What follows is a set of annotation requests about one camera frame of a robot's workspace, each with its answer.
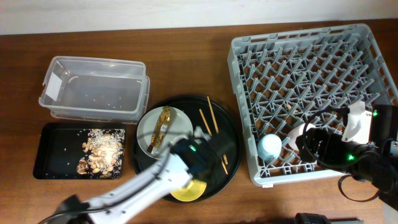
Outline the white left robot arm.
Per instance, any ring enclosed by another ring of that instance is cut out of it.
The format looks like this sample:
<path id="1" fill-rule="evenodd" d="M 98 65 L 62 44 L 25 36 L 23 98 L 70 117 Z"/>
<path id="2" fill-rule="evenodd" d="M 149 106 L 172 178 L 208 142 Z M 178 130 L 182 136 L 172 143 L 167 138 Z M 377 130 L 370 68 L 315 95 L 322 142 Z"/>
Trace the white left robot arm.
<path id="1" fill-rule="evenodd" d="M 204 179 L 222 154 L 220 135 L 211 139 L 179 136 L 135 178 L 86 202 L 69 205 L 41 223 L 127 223 L 191 180 Z"/>

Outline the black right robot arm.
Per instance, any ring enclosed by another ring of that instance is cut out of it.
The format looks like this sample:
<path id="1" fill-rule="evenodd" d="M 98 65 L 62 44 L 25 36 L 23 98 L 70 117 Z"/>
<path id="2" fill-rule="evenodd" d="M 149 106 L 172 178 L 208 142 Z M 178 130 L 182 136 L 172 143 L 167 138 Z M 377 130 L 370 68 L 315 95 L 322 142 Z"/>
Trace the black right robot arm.
<path id="1" fill-rule="evenodd" d="M 309 128 L 309 123 L 323 113 L 338 113 L 343 118 L 343 135 L 320 128 Z M 295 143 L 300 159 L 316 162 L 318 166 L 344 173 L 338 181 L 342 195 L 342 183 L 352 177 L 357 181 L 368 181 L 377 192 L 365 202 L 376 198 L 397 210 L 397 106 L 374 105 L 370 112 L 368 141 L 359 143 L 348 137 L 364 129 L 360 120 L 350 125 L 349 118 L 357 112 L 353 107 L 330 108 L 317 111 L 304 124 L 303 133 Z"/>

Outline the pink plastic cup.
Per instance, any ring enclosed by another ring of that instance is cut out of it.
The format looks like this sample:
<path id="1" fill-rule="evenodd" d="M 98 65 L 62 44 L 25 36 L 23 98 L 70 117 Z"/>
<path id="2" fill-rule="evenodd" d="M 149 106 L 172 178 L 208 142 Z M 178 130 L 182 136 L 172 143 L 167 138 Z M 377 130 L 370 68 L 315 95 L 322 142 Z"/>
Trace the pink plastic cup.
<path id="1" fill-rule="evenodd" d="M 290 141 L 288 142 L 288 145 L 291 149 L 293 149 L 295 151 L 299 151 L 297 144 L 296 144 L 296 139 L 303 134 L 304 126 L 305 126 L 305 123 L 300 124 L 293 130 L 291 130 L 287 135 L 287 137 L 290 139 Z"/>

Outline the wooden chopstick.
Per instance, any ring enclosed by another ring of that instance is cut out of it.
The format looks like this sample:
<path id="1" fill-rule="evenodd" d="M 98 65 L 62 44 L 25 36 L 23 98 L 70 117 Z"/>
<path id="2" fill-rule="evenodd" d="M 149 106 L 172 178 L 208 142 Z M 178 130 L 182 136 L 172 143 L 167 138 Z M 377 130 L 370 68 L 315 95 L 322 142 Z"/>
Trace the wooden chopstick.
<path id="1" fill-rule="evenodd" d="M 215 114 L 214 114 L 214 111 L 213 111 L 213 107 L 212 107 L 212 104 L 211 104 L 210 97 L 207 96 L 206 98 L 207 98 L 207 101 L 208 101 L 208 104 L 209 104 L 210 113 L 211 113 L 211 117 L 212 117 L 213 124 L 214 124 L 214 127 L 215 127 L 215 131 L 216 131 L 217 134 L 219 134 L 218 124 L 216 122 L 216 118 L 215 118 Z M 223 155 L 223 162 L 224 162 L 225 165 L 228 165 L 228 159 L 227 159 L 225 154 Z"/>
<path id="2" fill-rule="evenodd" d="M 206 119 L 205 119 L 205 116 L 204 116 L 204 114 L 203 114 L 202 109 L 199 109 L 199 112 L 200 112 L 200 114 L 201 114 L 201 118 L 202 118 L 202 120 L 203 120 L 203 122 L 204 122 L 204 124 L 205 124 L 205 127 L 206 127 L 206 130 L 207 130 L 208 134 L 209 134 L 210 136 L 212 136 L 212 133 L 211 133 L 210 128 L 209 128 L 209 126 L 208 126 L 208 123 L 207 123 L 207 121 L 206 121 Z M 221 158 L 221 165 L 222 165 L 222 167 L 223 167 L 223 169 L 224 169 L 225 174 L 228 174 L 228 170 L 227 170 L 226 164 L 225 164 L 225 162 L 224 162 L 224 157 Z"/>

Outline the gold foil wrapper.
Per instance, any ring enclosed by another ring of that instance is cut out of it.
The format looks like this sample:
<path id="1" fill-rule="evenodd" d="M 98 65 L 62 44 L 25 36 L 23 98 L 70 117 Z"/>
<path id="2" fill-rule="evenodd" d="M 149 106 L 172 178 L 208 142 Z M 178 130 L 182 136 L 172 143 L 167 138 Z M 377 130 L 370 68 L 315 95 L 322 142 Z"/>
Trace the gold foil wrapper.
<path id="1" fill-rule="evenodd" d="M 156 122 L 154 132 L 152 133 L 147 152 L 153 153 L 154 148 L 159 148 L 164 139 L 166 130 L 168 129 L 171 120 L 171 110 L 169 106 L 164 106 Z"/>

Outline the light blue plastic cup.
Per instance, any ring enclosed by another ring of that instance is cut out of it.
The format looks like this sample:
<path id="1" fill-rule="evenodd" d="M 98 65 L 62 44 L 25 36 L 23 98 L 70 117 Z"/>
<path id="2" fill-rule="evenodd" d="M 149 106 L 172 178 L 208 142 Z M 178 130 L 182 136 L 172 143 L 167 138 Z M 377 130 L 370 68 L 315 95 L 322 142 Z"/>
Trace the light blue plastic cup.
<path id="1" fill-rule="evenodd" d="M 276 159 L 282 150 L 282 141 L 275 134 L 267 134 L 257 144 L 258 156 L 266 163 Z"/>

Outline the food scraps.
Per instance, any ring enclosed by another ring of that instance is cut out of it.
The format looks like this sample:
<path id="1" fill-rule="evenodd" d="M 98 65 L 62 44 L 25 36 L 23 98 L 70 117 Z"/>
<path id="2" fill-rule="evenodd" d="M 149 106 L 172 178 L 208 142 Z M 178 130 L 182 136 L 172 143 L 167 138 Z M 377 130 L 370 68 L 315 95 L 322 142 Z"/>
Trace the food scraps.
<path id="1" fill-rule="evenodd" d="M 124 156 L 124 129 L 87 129 L 87 138 L 81 143 L 83 156 L 76 172 L 88 179 L 118 179 Z"/>

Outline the yellow bowl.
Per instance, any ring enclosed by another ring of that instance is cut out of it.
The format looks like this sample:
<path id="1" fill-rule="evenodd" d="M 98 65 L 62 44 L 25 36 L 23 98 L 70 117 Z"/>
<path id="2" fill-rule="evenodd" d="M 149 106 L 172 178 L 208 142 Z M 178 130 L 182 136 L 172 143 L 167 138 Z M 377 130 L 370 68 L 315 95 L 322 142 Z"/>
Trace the yellow bowl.
<path id="1" fill-rule="evenodd" d="M 171 192 L 171 195 L 181 202 L 191 202 L 198 199 L 206 190 L 207 183 L 191 180 L 186 187 Z"/>

